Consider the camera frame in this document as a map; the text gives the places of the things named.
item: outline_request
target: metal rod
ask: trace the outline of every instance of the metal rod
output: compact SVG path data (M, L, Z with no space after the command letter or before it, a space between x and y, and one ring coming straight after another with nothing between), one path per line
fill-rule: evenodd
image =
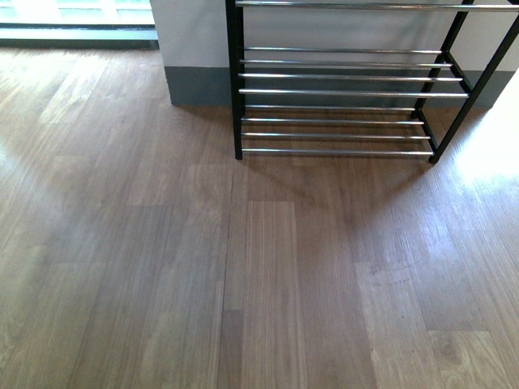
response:
M239 88L242 88L242 80L238 77L241 71L239 60L243 58L243 50L240 43L243 36L242 17L243 10L238 12L238 8L234 5L234 0L225 0L225 13L227 17L227 43L229 45L229 74L231 84L231 101L233 111L233 132L234 132L234 157L237 160L243 158L242 154L242 121L244 114L244 99L239 93Z
M460 86L466 93L472 93L474 87L471 85L469 78L466 76L465 72L461 69L460 65L457 63L456 59L454 59L453 55L448 51L445 53L445 58L447 61L451 62L453 67L451 67L451 72L456 79L461 78Z
M398 4L398 3L339 3L339 2L248 2L237 1L236 6L269 6L279 8L322 8L348 11L463 11L518 12L519 6L459 5L459 4Z
M487 67L481 74L481 77L479 77L478 82L474 86L474 90L472 94L470 95L470 98L463 104L460 111L458 112L456 118L454 119L453 123L449 127L447 134L445 134L444 138L442 139L440 145L438 146L438 150L436 151L435 155L432 156L429 161L432 164L435 164L438 162L440 157L445 151L445 148L448 146L450 141L453 139L454 135L457 133L457 130L460 128L460 125L463 123L463 120L469 113L470 109L474 105L475 101L478 99L479 95L485 88L485 86L488 83L488 80L492 77L494 74L495 69L497 69L497 66L501 63L503 60L504 55L507 53L508 49L510 49L510 46L517 38L517 35L519 35L519 16L516 17L515 21L512 24L512 27L508 30L506 36L501 41L500 46L492 56L492 59L489 61Z
M243 124L288 124L288 125L356 125L356 126L422 126L423 122L416 121L379 121L379 120L349 120L349 119L289 119L289 118L243 118Z
M364 54L424 54L438 55L439 50L388 50L388 49L325 49L317 47L244 47L245 51L274 51L280 53L364 53Z
M244 95L316 95L316 96L356 96L356 97L427 97L427 98L461 98L469 97L467 93L421 93L421 92L351 92L351 91L317 91L302 89L240 89Z
M343 111L373 111L388 113L414 112L414 108L395 108L395 107L341 107L331 105L262 105L249 104L245 106L250 109L316 109L316 110L343 110Z
M429 122L427 121L425 113L423 112L422 109L419 109L416 113L416 116L418 117L419 120L421 120L423 122L423 126L422 126L423 132L425 133L425 135L427 135L429 137L429 146L431 146L431 150L433 152L436 152L436 150L438 150L438 142L436 141L436 137L435 137L434 133L432 132L431 127L429 126Z
M462 6L473 6L474 0L463 0L461 3ZM450 49L453 47L454 41L456 40L461 27L463 26L463 23L465 22L465 19L467 17L466 12L458 12L456 16L454 17L453 23L451 24L451 27L449 28L447 35L445 36L444 43L441 45L441 52L442 54L439 54L438 57L436 57L435 63L443 63L445 62L445 56L444 53L447 53L450 51ZM432 68L429 71L429 77L438 77L440 74L440 69L438 68ZM433 83L425 83L422 87L423 93L428 93L432 90L432 87L434 86ZM414 104L414 107L416 109L422 109L425 103L427 102L427 99L418 99L416 103Z
M307 154L313 156L432 156L433 152L395 152L372 150L311 150L301 148L244 148L243 152L268 154Z
M422 69L438 67L448 69L450 63L390 63L390 62L350 62L350 61L303 61L288 59L242 59L243 65L306 65L306 66L341 66L346 68L363 69L381 67L384 69Z
M430 140L430 136L422 135L352 135L352 134L282 134L264 132L242 132L244 138L260 139L300 139L300 140L379 140L379 141L423 141Z
M453 77L400 77L385 75L283 75L270 73L240 73L244 79L330 79L341 81L377 81L377 82L431 82L431 83L460 83L463 78Z

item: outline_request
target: glass door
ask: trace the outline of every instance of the glass door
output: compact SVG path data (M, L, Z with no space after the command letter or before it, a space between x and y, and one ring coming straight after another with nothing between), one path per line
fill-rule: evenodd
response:
M148 24L149 0L0 0L0 24Z

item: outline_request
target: gray baseboard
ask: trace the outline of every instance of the gray baseboard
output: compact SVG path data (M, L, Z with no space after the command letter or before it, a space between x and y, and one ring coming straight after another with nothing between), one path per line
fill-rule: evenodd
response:
M166 66L173 105L230 105L228 67Z
M271 72L272 69L258 69L261 72ZM307 73L302 69L275 70L275 72ZM364 75L427 75L422 71L342 71L341 74L364 74ZM320 73L338 74L338 70L323 69ZM230 105L229 69L225 67L178 67L167 66L165 68L166 78L173 105ZM467 71L467 77L475 83L481 71ZM477 108L489 109L493 106L504 87L513 77L513 71L497 71L484 89L482 95L476 102ZM247 80L248 87L266 88L268 85L264 80ZM304 80L294 83L293 80L278 80L276 88L302 88L302 89L339 89L344 87L344 82ZM419 92L421 86L416 83L363 83L349 82L349 90L372 90L372 91L394 91ZM442 83L435 85L433 92L463 92L457 83ZM427 106L430 107L457 107L461 106L464 99L430 99ZM346 106L394 106L410 107L414 99L401 98L355 98L330 97L330 96L248 96L247 103L250 104L275 104L275 105L346 105Z

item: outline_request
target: laminate floor plank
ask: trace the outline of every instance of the laminate floor plank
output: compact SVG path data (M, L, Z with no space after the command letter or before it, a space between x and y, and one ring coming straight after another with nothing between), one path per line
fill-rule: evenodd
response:
M444 385L404 263L356 263L378 389Z
M2 387L66 387L74 366L105 265L46 266L32 314L0 374Z
M135 387L217 387L232 170L182 171Z
M240 389L242 384L243 312L224 310L221 320L217 389Z
M243 310L248 183L248 166L244 163L235 163L233 165L233 186L230 199L227 260L225 261L225 310Z
M430 331L445 389L512 389L488 332Z
M249 200L294 201L292 164L288 156L258 156L249 166Z
M165 207L127 208L67 387L135 387L168 223Z
M487 323L478 307L476 293L467 276L463 256L450 234L410 234L417 260L409 273L428 330L485 331Z
M493 232L464 233L457 249L508 379L518 387L519 268Z
M294 203L250 202L241 388L307 387Z
M339 161L346 247L355 262L398 262L402 255L380 163L356 158Z
M42 123L73 123L103 74L106 63L105 57L94 53L79 58L38 120Z
M375 389L339 184L333 167L294 168L308 387Z
M158 50L0 49L0 387L519 387L514 80L434 166L236 161Z

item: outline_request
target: metal shoe rack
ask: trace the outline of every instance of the metal shoe rack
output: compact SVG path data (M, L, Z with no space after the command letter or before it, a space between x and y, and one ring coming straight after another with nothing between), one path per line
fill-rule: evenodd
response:
M445 151L449 142L456 134L458 128L470 111L474 102L478 99L485 85L500 64L504 55L514 42L519 33L519 16L515 18L512 27L500 43L498 49L492 56L483 71L481 77L473 86L467 79L464 71L458 65L451 54L451 48L469 12L519 12L519 0L508 0L506 5L474 5L474 0L464 0L461 4L402 4L402 3L369 3L369 2L274 2L274 1L236 1L225 0L227 14L227 33L229 44L230 82L233 106L234 127L234 150L235 157L242 159L243 153L268 153L289 155L317 155L317 156L428 156L431 163L436 163ZM244 8L302 8L309 11L315 9L333 9L340 12L350 11L430 11L456 13L453 23L447 32L444 43L440 49L433 50L388 50L388 49L324 49L305 47L252 47L246 45L244 39ZM330 61L311 59L284 59L282 56L290 56L294 53L299 55L322 53L324 57L328 54L334 55L358 55L368 54L383 57L385 54L398 55L424 55L435 56L433 63L389 63L389 62L356 62L356 61ZM263 58L251 59L251 54L263 54ZM272 59L273 55L281 55L280 58ZM269 66L268 71L259 71L257 66ZM305 71L291 71L290 69L301 69ZM350 69L352 74L330 69ZM386 75L380 75L380 69L387 70ZM426 69L428 75L409 76L401 75L398 71ZM449 71L448 77L440 77L440 72ZM333 85L342 85L350 82L362 82L369 84L369 90L346 90L337 88L280 88L283 82L290 85L305 85L305 82L325 85L333 82ZM268 86L255 87L255 82L268 82ZM382 83L392 85L418 85L416 91L387 91L377 92L376 88ZM437 83L459 84L459 93L432 92ZM279 104L282 97L291 101L303 97L305 104ZM347 106L328 105L322 101L333 98L346 98L350 101L362 99L401 99L412 101L408 106L384 107L377 104L370 106ZM423 107L428 99L463 99L464 103L459 113L448 128L442 139L436 139L434 132L427 121ZM292 113L288 117L283 113ZM293 114L303 113L303 118L294 118ZM359 120L351 118L330 118L330 113L362 115ZM387 120L387 117L400 115L398 120ZM393 129L400 129L395 135ZM269 147L252 147L243 143L254 144L268 140ZM277 144L304 144L306 141L323 141L333 144L357 144L354 149L343 147L329 148L299 148L299 147L270 147ZM391 150L380 150L380 147L371 147L373 142L378 145L392 144ZM410 143L420 143L418 150L409 149Z

